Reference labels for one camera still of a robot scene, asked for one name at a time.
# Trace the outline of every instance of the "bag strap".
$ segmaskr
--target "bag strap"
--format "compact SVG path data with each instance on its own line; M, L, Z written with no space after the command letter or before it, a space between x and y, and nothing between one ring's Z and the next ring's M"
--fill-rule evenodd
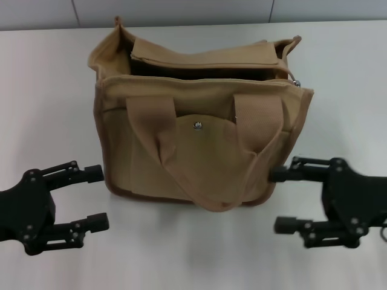
M194 203L210 211L227 211L242 203L256 163L271 152L284 124L282 101L278 96L236 94L234 101L238 141L242 149L260 153L250 163L236 199L220 202L201 194L176 160L177 118L173 98L136 96L126 99L129 122L148 154L166 169Z

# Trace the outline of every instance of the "white wall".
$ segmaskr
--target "white wall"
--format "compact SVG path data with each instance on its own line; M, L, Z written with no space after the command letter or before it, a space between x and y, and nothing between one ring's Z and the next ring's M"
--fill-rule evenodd
M0 30L387 19L386 0L1 0Z

